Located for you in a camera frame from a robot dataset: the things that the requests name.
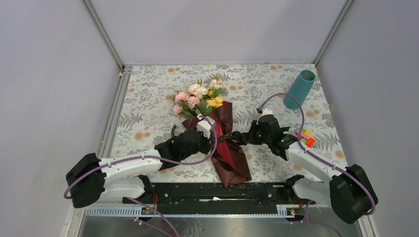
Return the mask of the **black gold-lettered ribbon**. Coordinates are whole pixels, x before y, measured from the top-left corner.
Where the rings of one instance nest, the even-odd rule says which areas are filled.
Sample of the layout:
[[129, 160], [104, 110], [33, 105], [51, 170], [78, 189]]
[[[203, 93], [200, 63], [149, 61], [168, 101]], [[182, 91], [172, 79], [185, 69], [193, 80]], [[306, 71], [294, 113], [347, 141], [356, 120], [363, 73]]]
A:
[[[239, 143], [247, 143], [246, 139], [247, 133], [241, 133], [238, 131], [234, 131], [229, 134], [219, 135], [217, 137], [217, 142], [223, 141], [236, 141]], [[215, 143], [214, 135], [211, 132], [211, 128], [209, 129], [199, 129], [196, 126], [187, 128], [184, 132], [178, 134], [177, 136], [174, 135], [174, 129], [172, 129], [171, 138], [166, 141], [169, 145], [174, 145], [178, 147], [208, 147]]]

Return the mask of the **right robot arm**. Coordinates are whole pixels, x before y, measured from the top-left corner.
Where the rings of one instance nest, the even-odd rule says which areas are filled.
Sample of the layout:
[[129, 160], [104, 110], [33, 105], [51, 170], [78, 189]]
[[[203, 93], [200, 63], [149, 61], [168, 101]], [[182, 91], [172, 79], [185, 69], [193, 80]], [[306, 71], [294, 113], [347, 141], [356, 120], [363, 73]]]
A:
[[280, 127], [272, 114], [263, 114], [253, 120], [248, 132], [232, 132], [228, 140], [240, 145], [267, 145], [271, 152], [286, 161], [302, 166], [319, 178], [310, 181], [302, 175], [286, 180], [284, 199], [296, 203], [307, 199], [330, 207], [344, 222], [353, 224], [364, 215], [370, 215], [378, 204], [377, 195], [364, 169], [354, 164], [339, 166], [331, 160], [309, 151], [297, 139], [298, 134], [289, 134], [288, 127]]

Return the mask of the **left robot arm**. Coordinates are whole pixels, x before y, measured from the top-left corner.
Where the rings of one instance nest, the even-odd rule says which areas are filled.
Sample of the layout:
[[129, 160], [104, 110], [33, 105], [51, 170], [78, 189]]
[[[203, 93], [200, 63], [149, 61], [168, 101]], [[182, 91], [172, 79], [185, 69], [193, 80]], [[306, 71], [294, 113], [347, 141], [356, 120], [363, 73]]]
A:
[[[63, 196], [72, 201], [74, 208], [125, 197], [147, 203], [153, 198], [153, 190], [144, 184], [141, 175], [205, 162], [214, 154], [217, 142], [218, 134], [214, 129], [207, 132], [189, 129], [157, 144], [143, 155], [98, 158], [95, 153], [87, 154], [66, 174], [68, 187]], [[206, 157], [198, 162], [185, 162], [186, 158], [197, 153]]]

